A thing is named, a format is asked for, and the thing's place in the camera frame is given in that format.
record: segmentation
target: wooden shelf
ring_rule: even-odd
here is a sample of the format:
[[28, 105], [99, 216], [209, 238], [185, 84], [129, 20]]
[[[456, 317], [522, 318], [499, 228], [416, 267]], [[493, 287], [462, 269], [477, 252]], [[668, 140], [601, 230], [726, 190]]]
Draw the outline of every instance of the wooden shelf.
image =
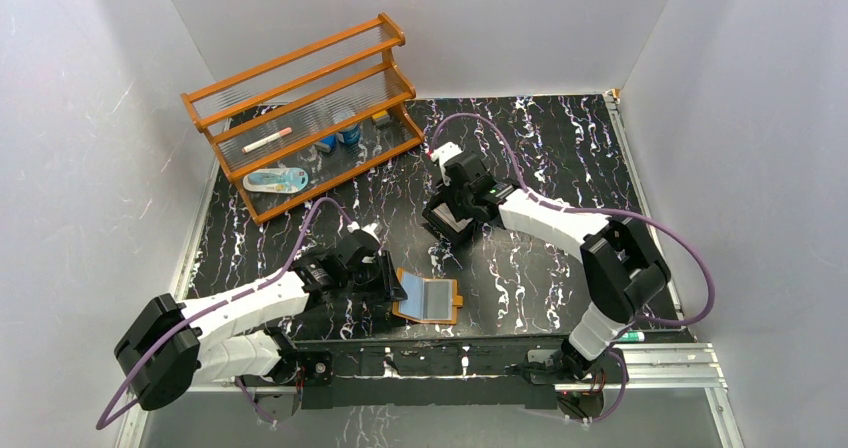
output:
[[[221, 168], [241, 193], [256, 223], [285, 213], [304, 201], [388, 161], [421, 144], [421, 130], [406, 113], [403, 103], [415, 98], [415, 89], [395, 64], [391, 49], [405, 42], [403, 32], [386, 15], [191, 94], [183, 94], [195, 127], [212, 145]], [[248, 111], [258, 116], [219, 134], [215, 124]], [[310, 174], [312, 181], [301, 193], [267, 195], [248, 193], [242, 179], [286, 159], [339, 130], [389, 111], [396, 126], [388, 131], [366, 130], [362, 136], [386, 137], [390, 149], [367, 159], [358, 146], [337, 147], [340, 160], [327, 172]], [[349, 114], [337, 122], [338, 114]], [[242, 148], [283, 128], [292, 133], [250, 153]], [[349, 156], [357, 151], [356, 156]]]

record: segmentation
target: green marker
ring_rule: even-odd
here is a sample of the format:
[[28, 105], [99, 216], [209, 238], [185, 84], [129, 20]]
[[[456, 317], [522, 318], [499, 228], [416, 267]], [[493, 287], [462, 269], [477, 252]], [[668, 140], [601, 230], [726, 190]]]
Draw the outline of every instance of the green marker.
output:
[[640, 341], [645, 341], [645, 334], [641, 331], [628, 331], [627, 333], [621, 335], [621, 337], [615, 341], [629, 341], [638, 343]]

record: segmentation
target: cable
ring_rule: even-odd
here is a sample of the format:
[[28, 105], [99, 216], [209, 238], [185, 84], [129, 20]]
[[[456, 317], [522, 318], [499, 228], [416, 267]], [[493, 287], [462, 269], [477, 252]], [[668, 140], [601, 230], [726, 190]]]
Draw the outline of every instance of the cable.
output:
[[256, 401], [256, 398], [253, 395], [251, 395], [249, 391], [247, 391], [247, 387], [244, 386], [244, 383], [242, 383], [240, 376], [236, 377], [236, 386], [238, 386], [241, 389], [241, 392], [244, 393], [244, 396], [247, 398], [247, 402], [250, 403], [251, 406], [253, 406], [253, 409], [256, 411], [256, 413], [260, 417], [264, 418], [265, 421], [267, 421], [268, 423], [271, 423], [274, 426], [277, 425], [276, 418], [274, 418], [270, 413], [265, 411], [264, 408], [259, 406], [259, 403]]
[[563, 204], [561, 204], [561, 203], [559, 203], [555, 200], [551, 200], [551, 199], [549, 199], [549, 198], [547, 198], [543, 195], [540, 195], [539, 193], [536, 193], [535, 191], [530, 189], [530, 187], [527, 186], [527, 183], [525, 183], [524, 178], [521, 176], [522, 171], [521, 171], [520, 165], [518, 164], [518, 157], [515, 155], [515, 152], [509, 146], [509, 143], [508, 143], [506, 137], [501, 132], [501, 130], [499, 130], [498, 127], [495, 126], [495, 124], [492, 123], [492, 121], [489, 120], [488, 118], [485, 118], [485, 117], [478, 115], [476, 113], [454, 113], [452, 115], [445, 117], [445, 119], [443, 119], [436, 126], [436, 130], [433, 132], [433, 137], [431, 138], [431, 142], [430, 142], [431, 147], [436, 146], [436, 140], [439, 137], [439, 135], [442, 133], [442, 131], [445, 129], [447, 122], [454, 119], [454, 118], [460, 118], [460, 117], [475, 118], [475, 119], [483, 122], [484, 124], [486, 124], [489, 128], [492, 129], [492, 131], [495, 132], [495, 135], [497, 135], [498, 138], [500, 139], [501, 143], [503, 143], [503, 146], [504, 146], [504, 149], [507, 152], [507, 155], [509, 155], [509, 159], [512, 162], [512, 167], [515, 170], [516, 178], [518, 178], [518, 183], [521, 185], [521, 189], [524, 190], [527, 193], [527, 195], [530, 197], [531, 200], [535, 201], [536, 203], [540, 204], [541, 206], [544, 206], [545, 208], [549, 208], [549, 209], [552, 209], [552, 210], [555, 210], [555, 211], [561, 211], [561, 212], [564, 212], [564, 213], [594, 213], [594, 214], [601, 214], [601, 215], [608, 215], [608, 216], [628, 216], [628, 217], [631, 217], [631, 218], [635, 218], [635, 219], [641, 221], [642, 223], [653, 226], [654, 228], [656, 228], [656, 229], [662, 231], [663, 233], [665, 233], [666, 235], [670, 236], [681, 247], [683, 247], [683, 249], [685, 249], [686, 251], [689, 252], [689, 254], [692, 256], [692, 258], [695, 260], [695, 263], [698, 264], [698, 267], [701, 269], [701, 272], [704, 274], [704, 281], [706, 281], [706, 283], [707, 283], [707, 302], [706, 302], [706, 305], [704, 306], [704, 309], [701, 310], [700, 313], [693, 316], [692, 318], [684, 319], [684, 320], [671, 320], [671, 319], [656, 318], [656, 317], [653, 317], [653, 316], [646, 316], [646, 315], [637, 315], [637, 319], [639, 319], [641, 321], [648, 321], [648, 322], [652, 322], [652, 323], [657, 323], [657, 324], [660, 324], [660, 325], [680, 328], [680, 327], [688, 326], [688, 325], [691, 325], [693, 323], [697, 323], [697, 322], [703, 320], [710, 313], [710, 311], [712, 311], [713, 306], [715, 305], [715, 282], [713, 280], [712, 273], [710, 273], [710, 270], [707, 267], [706, 261], [701, 256], [701, 254], [698, 252], [698, 250], [695, 249], [694, 246], [692, 246], [689, 243], [687, 243], [686, 241], [684, 241], [680, 237], [680, 235], [675, 233], [668, 226], [666, 226], [666, 225], [664, 225], [664, 224], [662, 224], [658, 221], [652, 220], [651, 218], [648, 218], [647, 216], [642, 215], [640, 213], [635, 213], [635, 212], [627, 211], [627, 210], [617, 210], [617, 209], [612, 209], [612, 208], [575, 208], [575, 207], [563, 205]]
[[309, 231], [309, 227], [312, 225], [312, 220], [313, 220], [313, 218], [315, 218], [315, 215], [318, 213], [318, 207], [320, 207], [321, 204], [323, 204], [324, 202], [328, 202], [331, 205], [333, 205], [339, 211], [342, 218], [344, 218], [346, 224], [349, 225], [349, 224], [353, 223], [353, 220], [350, 218], [350, 216], [348, 216], [348, 214], [344, 211], [344, 208], [342, 208], [341, 205], [339, 205], [339, 203], [336, 200], [329, 198], [329, 197], [326, 197], [326, 196], [316, 200], [315, 204], [313, 204], [312, 208], [309, 210], [309, 213], [306, 214], [306, 219], [304, 219], [304, 221], [303, 221], [303, 227], [301, 227], [301, 229], [300, 229], [300, 234], [297, 237], [297, 241], [295, 241], [294, 247], [292, 248], [292, 251], [289, 254], [288, 259], [286, 259], [286, 262], [283, 263], [283, 267], [280, 268], [270, 278], [268, 278], [264, 282], [262, 282], [258, 287], [250, 289], [250, 290], [245, 290], [241, 293], [238, 293], [237, 295], [233, 296], [231, 299], [221, 300], [218, 303], [215, 303], [214, 305], [211, 305], [211, 306], [195, 313], [194, 315], [186, 318], [185, 320], [177, 323], [176, 325], [174, 325], [173, 328], [171, 328], [170, 330], [165, 332], [165, 334], [162, 335], [158, 340], [156, 340], [156, 342], [153, 343], [153, 345], [141, 356], [141, 358], [139, 358], [138, 362], [136, 362], [136, 364], [132, 367], [130, 372], [127, 373], [126, 379], [124, 379], [123, 383], [121, 383], [121, 386], [119, 386], [118, 389], [115, 391], [115, 394], [112, 396], [112, 399], [109, 400], [109, 403], [106, 405], [106, 408], [103, 410], [103, 413], [100, 415], [100, 418], [97, 420], [97, 424], [95, 425], [95, 428], [97, 428], [98, 430], [102, 430], [103, 428], [106, 428], [107, 426], [112, 424], [112, 422], [114, 422], [116, 419], [118, 419], [118, 417], [120, 417], [121, 415], [126, 413], [127, 410], [129, 410], [136, 403], [138, 403], [138, 398], [136, 398], [133, 401], [126, 404], [125, 406], [118, 409], [118, 411], [115, 412], [114, 414], [110, 415], [110, 413], [112, 413], [112, 410], [115, 409], [115, 405], [117, 405], [118, 401], [121, 399], [121, 396], [125, 392], [130, 390], [131, 383], [133, 382], [135, 377], [138, 376], [138, 373], [141, 371], [142, 367], [144, 367], [144, 365], [148, 361], [150, 361], [150, 359], [153, 357], [153, 355], [157, 351], [159, 351], [159, 349], [162, 348], [162, 346], [164, 346], [165, 343], [167, 343], [168, 340], [170, 340], [174, 335], [176, 335], [181, 330], [183, 330], [184, 328], [186, 328], [187, 326], [189, 326], [193, 322], [197, 321], [198, 319], [208, 315], [209, 313], [212, 313], [213, 311], [229, 304], [232, 301], [237, 301], [237, 300], [240, 300], [241, 298], [244, 298], [245, 296], [249, 296], [252, 293], [256, 293], [257, 291], [276, 283], [277, 280], [282, 278], [283, 275], [288, 271], [292, 262], [294, 261], [294, 257], [297, 255], [298, 250], [300, 250], [301, 245], [303, 245], [303, 240], [304, 240], [304, 238], [306, 238], [306, 233]]
[[306, 367], [301, 366], [298, 374], [300, 376], [297, 377], [297, 381], [294, 386], [297, 391], [297, 402], [303, 403], [303, 384], [306, 382]]
[[610, 406], [610, 409], [598, 415], [597, 418], [593, 418], [591, 420], [592, 423], [603, 421], [618, 408], [618, 405], [621, 404], [621, 400], [624, 399], [624, 387], [627, 385], [627, 382], [630, 381], [630, 376], [627, 374], [627, 363], [624, 362], [624, 358], [618, 356], [618, 353], [614, 351], [610, 351], [609, 356], [612, 357], [612, 359], [614, 359], [615, 361], [617, 361], [619, 365], [621, 365], [621, 389], [618, 390], [618, 396], [615, 397], [615, 401], [612, 403], [612, 406]]
[[603, 392], [605, 386], [607, 386], [607, 372], [601, 368], [601, 385], [598, 387], [598, 393]]
[[585, 392], [586, 394], [590, 394], [590, 393], [592, 393], [592, 391], [595, 390], [595, 383], [597, 383], [597, 380], [599, 379], [600, 374], [601, 374], [600, 372], [595, 373], [595, 376], [592, 377], [592, 386], [589, 387], [589, 391]]
[[565, 410], [571, 410], [574, 413], [576, 413], [577, 416], [579, 416], [581, 420], [589, 420], [589, 418], [591, 418], [588, 414], [586, 414], [585, 411], [583, 411], [583, 408], [580, 408], [580, 406], [576, 402], [572, 403], [572, 402], [568, 401], [566, 399], [565, 395], [558, 396], [557, 397], [557, 403], [559, 403], [561, 405], [560, 410], [562, 410], [563, 412], [565, 412]]
[[288, 379], [286, 379], [285, 381], [281, 381], [281, 382], [279, 382], [279, 383], [277, 383], [277, 384], [278, 384], [278, 385], [285, 385], [285, 384], [288, 384], [289, 382], [291, 382], [292, 380], [294, 380], [295, 378], [297, 378], [297, 374], [298, 374], [298, 373], [300, 373], [300, 363], [298, 363], [297, 361], [295, 361], [295, 363], [294, 363], [294, 373], [292, 373], [292, 376], [288, 377]]

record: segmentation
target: black marble surface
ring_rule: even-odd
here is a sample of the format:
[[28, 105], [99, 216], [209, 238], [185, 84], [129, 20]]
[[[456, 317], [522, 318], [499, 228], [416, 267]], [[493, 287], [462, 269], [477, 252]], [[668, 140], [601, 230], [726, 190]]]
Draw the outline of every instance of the black marble surface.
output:
[[[474, 112], [491, 118], [510, 139], [528, 185], [578, 206], [639, 211], [636, 190], [601, 95], [410, 102], [412, 118], [429, 136], [445, 116]], [[453, 121], [442, 142], [479, 150], [496, 177], [510, 174], [497, 138], [473, 119]], [[582, 268], [538, 239], [484, 227], [472, 243], [454, 248], [421, 225], [432, 194], [434, 170], [422, 147], [372, 169], [328, 193], [361, 224], [378, 222], [396, 266], [425, 277], [456, 278], [465, 306], [454, 326], [418, 325], [390, 314], [388, 305], [366, 305], [345, 297], [280, 326], [296, 340], [393, 339], [492, 336], [571, 331], [589, 303]], [[310, 171], [314, 154], [298, 162]], [[294, 166], [291, 160], [288, 166]], [[307, 203], [257, 226], [226, 178], [219, 174], [194, 265], [189, 297], [235, 288], [278, 269], [289, 254]], [[339, 239], [340, 216], [332, 208], [318, 216], [307, 243]], [[673, 318], [664, 291], [650, 304], [655, 315]]]

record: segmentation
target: blue can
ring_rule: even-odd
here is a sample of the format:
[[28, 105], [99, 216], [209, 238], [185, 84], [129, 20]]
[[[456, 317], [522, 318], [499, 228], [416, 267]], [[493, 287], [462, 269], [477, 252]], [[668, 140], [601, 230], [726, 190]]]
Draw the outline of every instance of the blue can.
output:
[[[352, 118], [356, 113], [352, 110], [341, 110], [333, 115], [333, 123], [341, 123], [348, 118]], [[354, 145], [359, 143], [359, 137], [362, 136], [362, 122], [351, 125], [343, 130], [336, 132], [336, 138], [343, 145]]]

